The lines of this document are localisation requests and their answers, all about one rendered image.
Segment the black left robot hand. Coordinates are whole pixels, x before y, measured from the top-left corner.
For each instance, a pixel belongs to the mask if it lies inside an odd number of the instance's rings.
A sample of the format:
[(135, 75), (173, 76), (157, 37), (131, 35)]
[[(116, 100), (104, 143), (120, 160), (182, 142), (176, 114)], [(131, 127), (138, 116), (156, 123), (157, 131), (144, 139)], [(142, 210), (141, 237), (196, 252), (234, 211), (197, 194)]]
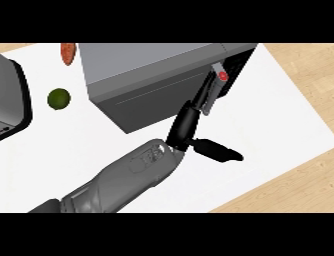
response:
[(194, 138), (201, 115), (201, 107), (209, 98), (209, 91), (215, 77), (216, 73), (210, 72), (194, 99), (188, 100), (181, 108), (173, 126), (170, 128), (166, 144), (173, 149), (173, 155), (178, 163), (182, 162), (185, 152), (190, 147), (194, 147), (194, 151), (198, 154), (218, 162), (225, 163), (231, 160), (244, 160), (243, 154), (235, 150), (227, 148), (224, 145), (209, 139)]

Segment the grey milk carton red cap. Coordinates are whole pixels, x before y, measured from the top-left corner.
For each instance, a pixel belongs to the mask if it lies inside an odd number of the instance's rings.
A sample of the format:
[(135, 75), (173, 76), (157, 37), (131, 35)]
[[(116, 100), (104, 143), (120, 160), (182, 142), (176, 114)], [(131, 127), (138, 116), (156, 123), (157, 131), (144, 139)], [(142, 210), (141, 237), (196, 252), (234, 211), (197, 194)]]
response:
[(222, 88), (224, 88), (224, 86), (228, 82), (228, 79), (229, 79), (229, 75), (225, 71), (225, 68), (224, 68), (224, 65), (222, 65), (221, 62), (218, 62), (212, 65), (212, 69), (215, 71), (215, 80), (210, 84), (209, 96), (207, 96), (206, 104), (201, 108), (204, 115), (210, 114), (210, 110), (212, 110), (212, 107), (215, 105), (215, 101), (219, 97), (219, 94), (222, 92)]

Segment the grey microwave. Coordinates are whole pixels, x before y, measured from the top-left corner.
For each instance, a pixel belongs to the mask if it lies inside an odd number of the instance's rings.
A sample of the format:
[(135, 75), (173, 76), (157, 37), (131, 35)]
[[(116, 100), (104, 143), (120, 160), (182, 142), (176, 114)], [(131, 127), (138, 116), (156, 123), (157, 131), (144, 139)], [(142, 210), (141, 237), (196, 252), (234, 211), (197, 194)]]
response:
[(82, 43), (89, 99), (123, 132), (175, 116), (200, 90), (213, 65), (228, 74), (227, 94), (255, 43)]

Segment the green lime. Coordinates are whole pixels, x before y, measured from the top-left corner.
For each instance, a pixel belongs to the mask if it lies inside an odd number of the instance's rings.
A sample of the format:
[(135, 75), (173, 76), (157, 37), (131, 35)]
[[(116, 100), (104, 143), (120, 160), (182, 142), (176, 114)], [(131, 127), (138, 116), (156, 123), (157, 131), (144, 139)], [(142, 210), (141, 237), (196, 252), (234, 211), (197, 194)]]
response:
[(51, 91), (48, 96), (48, 105), (52, 109), (55, 110), (64, 109), (69, 106), (70, 101), (71, 101), (71, 95), (66, 89), (57, 88), (55, 90)]

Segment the orange sweet potato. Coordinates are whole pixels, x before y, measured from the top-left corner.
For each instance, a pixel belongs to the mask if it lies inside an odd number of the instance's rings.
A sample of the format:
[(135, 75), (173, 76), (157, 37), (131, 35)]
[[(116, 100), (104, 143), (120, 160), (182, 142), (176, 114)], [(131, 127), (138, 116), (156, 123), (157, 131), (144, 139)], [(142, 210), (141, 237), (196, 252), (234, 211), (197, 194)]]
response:
[(61, 57), (63, 57), (63, 62), (67, 66), (70, 66), (74, 61), (76, 50), (77, 50), (77, 46), (74, 43), (61, 44)]

